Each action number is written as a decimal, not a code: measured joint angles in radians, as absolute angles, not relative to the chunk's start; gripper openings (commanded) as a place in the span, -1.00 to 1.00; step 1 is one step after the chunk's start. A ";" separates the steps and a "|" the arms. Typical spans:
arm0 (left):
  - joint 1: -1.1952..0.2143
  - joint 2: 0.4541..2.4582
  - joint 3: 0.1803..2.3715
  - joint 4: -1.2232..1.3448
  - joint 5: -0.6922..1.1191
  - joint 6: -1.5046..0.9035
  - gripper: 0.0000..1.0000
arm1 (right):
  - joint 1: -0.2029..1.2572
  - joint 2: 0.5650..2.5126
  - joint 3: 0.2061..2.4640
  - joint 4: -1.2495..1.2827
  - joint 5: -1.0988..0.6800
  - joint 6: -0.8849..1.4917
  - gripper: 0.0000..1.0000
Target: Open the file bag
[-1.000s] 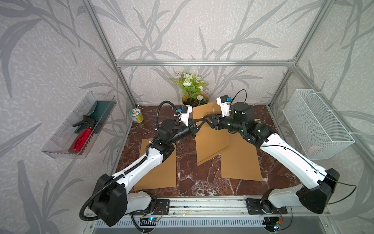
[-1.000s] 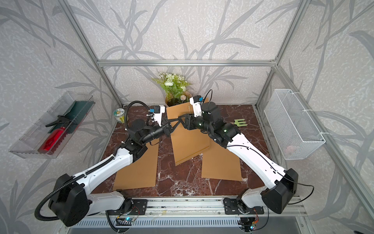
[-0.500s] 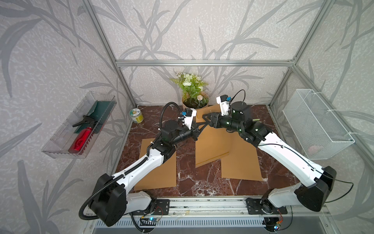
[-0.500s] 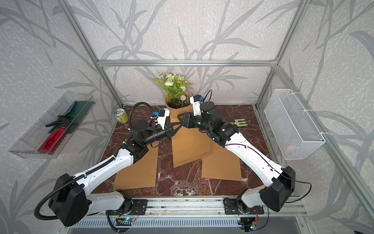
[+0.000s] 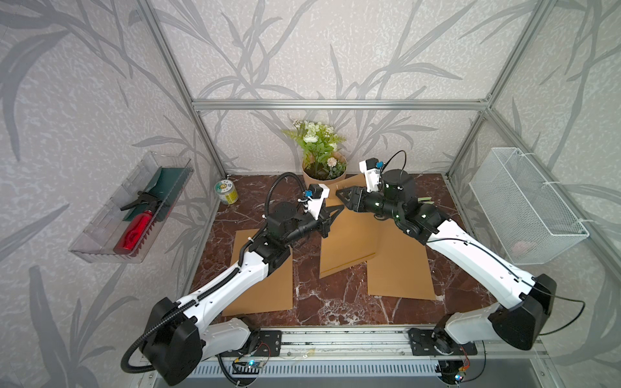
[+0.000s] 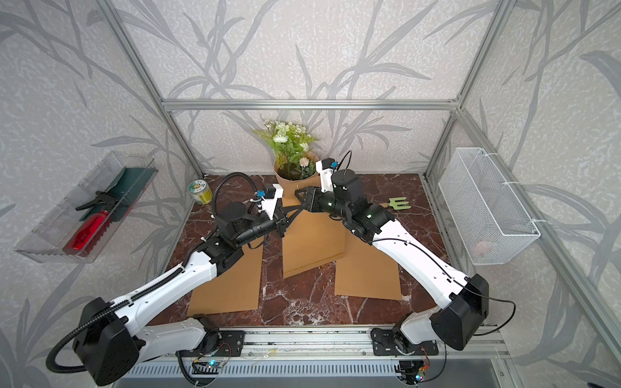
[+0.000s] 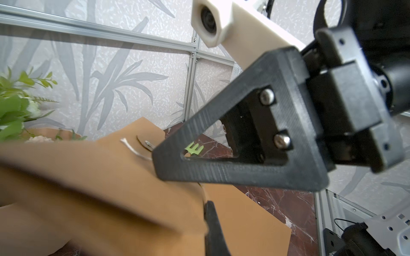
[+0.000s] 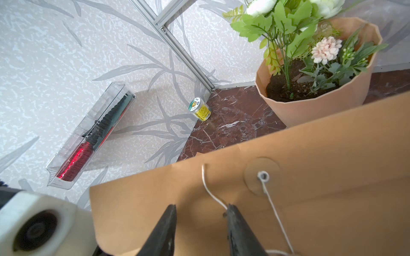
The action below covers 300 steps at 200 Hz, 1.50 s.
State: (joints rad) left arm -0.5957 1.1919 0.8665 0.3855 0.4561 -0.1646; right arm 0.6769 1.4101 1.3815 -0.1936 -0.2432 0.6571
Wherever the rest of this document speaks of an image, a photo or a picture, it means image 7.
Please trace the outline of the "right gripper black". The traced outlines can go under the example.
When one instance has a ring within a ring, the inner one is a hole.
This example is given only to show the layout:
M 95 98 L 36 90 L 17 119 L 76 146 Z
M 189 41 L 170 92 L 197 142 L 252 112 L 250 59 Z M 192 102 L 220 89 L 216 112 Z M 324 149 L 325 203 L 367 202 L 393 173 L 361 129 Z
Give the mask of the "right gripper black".
M 325 5 L 302 52 L 307 88 L 333 163 L 379 173 L 406 156 L 393 117 L 410 108 L 410 3 L 342 1 L 334 27 Z

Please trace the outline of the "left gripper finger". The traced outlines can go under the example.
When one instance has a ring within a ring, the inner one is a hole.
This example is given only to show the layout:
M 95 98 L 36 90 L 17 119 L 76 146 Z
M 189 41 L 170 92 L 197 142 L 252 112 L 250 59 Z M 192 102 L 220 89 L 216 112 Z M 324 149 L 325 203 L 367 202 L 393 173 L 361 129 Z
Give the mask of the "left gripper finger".
M 216 207 L 212 201 L 204 205 L 204 219 L 209 229 L 205 236 L 206 256 L 230 256 Z

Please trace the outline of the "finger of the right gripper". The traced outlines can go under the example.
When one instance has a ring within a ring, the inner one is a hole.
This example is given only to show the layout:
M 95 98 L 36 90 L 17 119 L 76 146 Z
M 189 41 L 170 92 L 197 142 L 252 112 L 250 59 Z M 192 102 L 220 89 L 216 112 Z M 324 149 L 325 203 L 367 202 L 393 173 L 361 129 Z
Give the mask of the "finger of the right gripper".
M 262 54 L 153 151 L 164 181 L 224 183 L 317 192 L 335 167 L 310 99 L 309 72 L 295 47 Z M 229 158 L 186 158 L 183 149 L 217 121 Z

